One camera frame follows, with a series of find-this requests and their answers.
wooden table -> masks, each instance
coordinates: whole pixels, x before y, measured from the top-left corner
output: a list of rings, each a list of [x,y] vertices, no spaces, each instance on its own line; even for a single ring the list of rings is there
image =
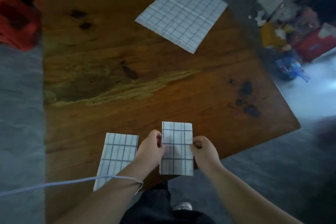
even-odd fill
[[[300,128],[229,9],[191,54],[134,21],[153,1],[43,0],[47,182],[95,176],[107,132],[141,142],[162,121],[188,122],[225,158]],[[246,80],[253,93],[242,97]],[[145,184],[162,180],[157,168]],[[48,222],[93,185],[47,189]]]

person's left arm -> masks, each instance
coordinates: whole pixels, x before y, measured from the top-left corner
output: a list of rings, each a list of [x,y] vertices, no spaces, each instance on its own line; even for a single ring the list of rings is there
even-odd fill
[[[117,176],[143,181],[159,165],[163,154],[161,133],[153,130],[139,146],[135,159]],[[55,224],[118,224],[139,186],[131,179],[112,178]]]

person's left hand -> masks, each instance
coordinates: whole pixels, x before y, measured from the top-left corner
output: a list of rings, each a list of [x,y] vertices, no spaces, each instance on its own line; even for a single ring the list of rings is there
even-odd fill
[[[148,165],[152,171],[160,164],[164,153],[165,146],[162,143],[162,134],[157,130],[153,130],[141,142],[134,160],[142,162],[143,165]]]

hand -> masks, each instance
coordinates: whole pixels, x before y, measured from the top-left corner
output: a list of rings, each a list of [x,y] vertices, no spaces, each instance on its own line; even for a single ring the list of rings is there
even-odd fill
[[[152,171],[160,164],[164,153],[165,146],[162,144],[162,134],[153,130],[141,142],[134,160],[142,162],[142,165],[148,165],[147,167]]]
[[[194,137],[190,149],[199,169],[205,174],[213,167],[222,166],[215,146],[205,136]]]

person's right arm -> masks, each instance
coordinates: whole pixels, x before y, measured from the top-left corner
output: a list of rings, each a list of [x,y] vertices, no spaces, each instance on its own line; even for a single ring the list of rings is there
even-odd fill
[[[237,224],[302,224],[224,168],[208,138],[194,137],[190,148],[199,169],[212,181]]]

